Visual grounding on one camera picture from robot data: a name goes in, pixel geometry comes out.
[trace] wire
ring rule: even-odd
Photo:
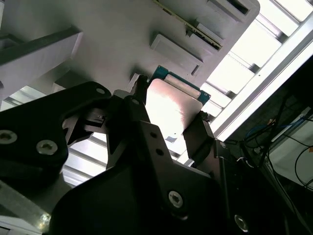
[[[291,136],[288,136],[288,135],[285,135],[285,134],[282,134],[282,135],[283,135],[283,136],[286,136],[286,137],[288,137],[288,138],[290,138],[290,139],[292,139],[292,140],[294,140],[294,141],[296,141],[296,142],[298,142],[299,144],[301,144],[301,145],[303,145],[303,146],[311,147],[311,145],[304,144],[304,143],[300,142],[299,140],[296,140],[295,138],[293,138],[293,137],[291,137]]]
[[[276,131],[277,125],[279,123],[279,119],[280,119],[280,117],[281,117],[281,115],[283,113],[283,110],[284,110],[284,107],[285,107],[285,104],[287,102],[288,97],[289,97],[289,94],[287,94],[284,97],[283,102],[282,102],[282,104],[281,104],[281,106],[279,108],[278,114],[276,116],[276,121],[274,122],[274,124],[272,126],[272,130],[271,130],[271,132],[270,132],[270,134],[268,136],[268,140],[267,140],[267,143],[266,143],[265,148],[264,148],[265,150],[264,150],[264,152],[263,152],[263,154],[261,156],[261,159],[260,159],[258,167],[261,167],[263,165],[263,162],[265,160],[266,154],[269,151],[269,148],[270,148],[270,145],[271,145],[271,140],[275,136],[275,131]]]
[[[305,184],[305,188],[306,188],[306,189],[309,189],[308,186],[309,186],[311,183],[313,183],[313,179],[309,180],[309,181]]]
[[[302,118],[302,119],[305,121],[313,121],[312,119],[309,119],[309,118]]]
[[[309,187],[309,185],[306,185],[306,184],[300,179],[300,177],[299,177],[299,175],[298,175],[298,172],[297,172],[297,163],[298,163],[298,160],[299,160],[299,158],[301,157],[301,155],[302,155],[306,150],[308,150],[308,149],[311,148],[311,147],[313,147],[313,145],[308,146],[308,147],[306,147],[305,149],[303,149],[303,150],[301,151],[301,153],[298,155],[297,159],[295,160],[295,164],[294,164],[294,172],[295,172],[295,175],[296,175],[297,179],[301,182],[301,184],[302,184],[304,187],[307,187],[307,188],[309,188],[309,189],[313,189],[313,188],[312,188],[312,187]]]

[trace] blue cable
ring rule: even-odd
[[[304,120],[304,118],[301,117],[298,121],[296,121],[296,122],[294,122],[294,123],[290,123],[290,124],[288,124],[288,125],[280,125],[280,126],[278,126],[278,127],[281,127],[281,128],[283,127],[283,128],[285,128],[285,127],[287,127],[287,126],[294,126],[294,125],[300,123],[300,122],[303,121],[303,120]],[[259,125],[259,126],[253,127],[253,128],[246,134],[245,139],[248,138],[251,134],[253,134],[255,130],[257,130],[257,129],[262,129],[262,128],[265,128],[265,127],[267,127],[267,126],[268,126],[268,125]]]

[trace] screw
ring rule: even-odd
[[[14,143],[18,139],[18,136],[9,130],[0,130],[0,144]]]
[[[226,144],[222,141],[220,141],[220,145],[223,147],[223,148],[226,148]]]
[[[133,102],[134,104],[139,104],[139,101],[136,100],[136,99],[132,99],[132,102]]]
[[[244,232],[244,233],[248,233],[248,225],[246,224],[246,222],[244,221],[244,219],[240,216],[240,215],[235,215],[235,222],[237,224],[237,226]]]
[[[176,192],[176,191],[170,191],[170,193],[168,194],[168,198],[170,199],[170,202],[172,203],[172,205],[176,208],[181,208],[182,207],[182,197],[181,195]]]
[[[40,216],[40,219],[44,222],[44,223],[48,223],[50,222],[51,216],[49,214],[43,214],[42,216]]]
[[[101,88],[97,88],[96,91],[99,92],[100,94],[104,94],[105,93],[105,91],[103,89],[101,89]]]
[[[53,141],[43,140],[38,142],[36,149],[40,154],[53,155],[58,150],[58,146]]]

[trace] cable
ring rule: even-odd
[[[313,183],[313,179],[309,180],[309,181],[305,184],[305,188],[306,188],[306,189],[309,189],[308,186],[309,186],[311,183]]]
[[[309,185],[306,185],[306,184],[300,179],[300,177],[299,177],[299,175],[298,175],[298,172],[297,172],[297,163],[298,163],[298,160],[299,160],[299,158],[301,157],[301,155],[302,155],[306,150],[308,150],[308,149],[311,148],[311,147],[313,147],[313,145],[308,146],[308,147],[306,147],[305,149],[303,149],[303,150],[301,151],[301,153],[298,155],[297,159],[295,160],[295,164],[294,164],[294,172],[295,172],[295,175],[296,175],[297,179],[301,182],[301,184],[302,184],[304,187],[307,187],[307,188],[309,188],[309,189],[313,189],[313,188],[312,188],[312,187],[309,187]]]
[[[305,121],[313,121],[312,119],[309,119],[309,118],[303,118],[303,120],[305,120]]]
[[[282,135],[283,135],[283,136],[286,136],[286,137],[288,137],[288,138],[290,138],[290,139],[292,139],[292,140],[294,140],[294,141],[296,141],[296,142],[298,142],[298,143],[301,144],[301,145],[304,145],[304,146],[306,146],[306,147],[311,147],[310,145],[306,145],[306,144],[300,142],[299,140],[296,140],[295,138],[293,138],[293,137],[291,137],[291,136],[288,136],[288,135],[285,135],[285,134],[282,134]]]
[[[279,123],[280,116],[281,116],[282,113],[283,113],[283,110],[284,110],[284,107],[285,107],[285,104],[286,104],[286,102],[287,102],[288,97],[289,97],[289,94],[287,94],[287,95],[284,97],[283,102],[282,102],[282,104],[281,104],[281,106],[280,106],[280,108],[279,108],[279,112],[278,112],[278,114],[277,114],[277,116],[276,116],[276,121],[274,122],[273,128],[272,128],[272,130],[271,130],[271,132],[270,132],[270,134],[269,134],[269,136],[268,136],[268,141],[267,141],[267,144],[265,145],[265,150],[264,150],[264,152],[263,152],[263,154],[262,154],[262,156],[261,156],[260,163],[259,163],[258,167],[261,167],[261,166],[263,165],[263,162],[264,162],[264,160],[265,160],[266,154],[267,154],[267,152],[269,151],[269,147],[270,147],[270,144],[271,144],[271,140],[272,140],[272,138],[275,136],[275,131],[276,131],[277,125],[278,125],[278,123]]]

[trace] metal plate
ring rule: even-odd
[[[201,108],[201,102],[161,79],[154,79],[148,87],[150,122],[159,126],[164,138],[181,134]]]

